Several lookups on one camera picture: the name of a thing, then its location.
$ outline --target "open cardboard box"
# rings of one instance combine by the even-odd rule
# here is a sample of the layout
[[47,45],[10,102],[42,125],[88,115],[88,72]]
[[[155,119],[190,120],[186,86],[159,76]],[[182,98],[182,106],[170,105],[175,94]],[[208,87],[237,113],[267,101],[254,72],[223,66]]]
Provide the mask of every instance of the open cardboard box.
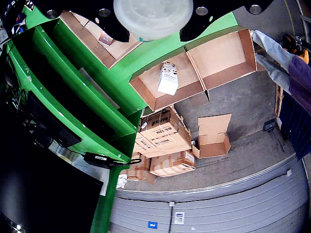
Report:
[[230,119],[231,114],[198,118],[199,149],[192,146],[193,154],[197,158],[228,154],[231,144],[226,132]]
[[[161,67],[163,62],[166,61],[175,64],[177,68],[178,89],[173,96],[157,91]],[[183,47],[157,59],[134,73],[130,84],[153,111],[165,108],[204,91],[201,80]]]
[[257,71],[250,31],[234,26],[207,35],[185,46],[205,90]]
[[128,43],[114,41],[106,45],[99,41],[103,30],[92,21],[70,12],[63,12],[61,20],[79,38],[79,40],[100,60],[108,69],[111,69],[123,57],[136,49],[143,42],[137,41],[130,35]]

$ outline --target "blue sticker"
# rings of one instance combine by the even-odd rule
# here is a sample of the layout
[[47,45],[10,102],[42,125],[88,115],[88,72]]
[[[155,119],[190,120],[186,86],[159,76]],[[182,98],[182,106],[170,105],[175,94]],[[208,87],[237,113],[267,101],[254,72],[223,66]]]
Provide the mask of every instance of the blue sticker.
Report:
[[157,222],[148,222],[148,228],[157,229]]

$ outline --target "green shelf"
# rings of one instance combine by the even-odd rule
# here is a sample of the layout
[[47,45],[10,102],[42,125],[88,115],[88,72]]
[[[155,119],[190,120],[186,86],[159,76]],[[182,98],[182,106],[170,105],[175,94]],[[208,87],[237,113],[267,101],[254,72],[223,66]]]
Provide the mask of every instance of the green shelf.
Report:
[[65,83],[93,112],[109,124],[119,137],[136,132],[136,127],[70,63],[41,26],[35,28],[32,41],[36,48],[46,56],[54,70],[63,77]]
[[[46,106],[46,108],[70,130],[78,135],[82,141],[71,147],[72,150],[79,152],[92,152],[96,154],[104,154],[112,159],[122,162],[129,162],[131,153],[125,155],[119,150],[99,138],[91,130],[86,128],[80,121],[78,121],[70,112],[68,112],[41,84],[37,77],[32,73],[23,58],[20,56],[16,46],[12,41],[8,42],[7,53],[12,58],[20,88],[25,89],[26,92],[32,91],[36,97]],[[128,142],[128,147],[134,146],[134,142]]]

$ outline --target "stacked cardboard boxes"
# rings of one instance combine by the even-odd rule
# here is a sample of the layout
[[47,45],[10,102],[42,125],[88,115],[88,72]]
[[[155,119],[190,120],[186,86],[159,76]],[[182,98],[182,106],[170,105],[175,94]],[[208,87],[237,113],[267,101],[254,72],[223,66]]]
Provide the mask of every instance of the stacked cardboard boxes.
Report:
[[132,159],[141,159],[139,164],[130,165],[130,169],[123,170],[121,174],[126,174],[127,179],[131,181],[146,181],[147,183],[155,183],[155,175],[149,172],[151,159],[147,159],[145,156],[134,152]]
[[191,136],[174,108],[168,107],[142,119],[134,151],[153,158],[191,149]]
[[195,158],[190,150],[151,159],[150,173],[169,177],[196,170]]

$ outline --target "cardboard tray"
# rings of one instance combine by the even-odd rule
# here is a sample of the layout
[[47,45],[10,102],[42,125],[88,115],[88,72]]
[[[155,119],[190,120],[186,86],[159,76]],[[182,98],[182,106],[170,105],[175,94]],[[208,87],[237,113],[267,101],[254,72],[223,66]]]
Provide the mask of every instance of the cardboard tray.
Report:
[[61,20],[76,35],[76,37],[100,60],[108,69],[111,69],[123,57],[136,49],[143,42],[137,41],[130,35],[128,43],[114,41],[106,45],[99,41],[103,30],[92,21],[70,12],[63,12]]
[[[176,65],[174,96],[158,92],[162,63]],[[204,36],[153,61],[133,74],[130,84],[153,111],[257,71],[250,31],[230,27]]]
[[[174,96],[157,91],[162,63],[166,61],[175,64],[177,68],[178,89]],[[204,91],[197,72],[183,47],[157,59],[134,73],[130,84],[153,111],[165,108]]]
[[234,26],[187,44],[205,90],[257,71],[250,31]]

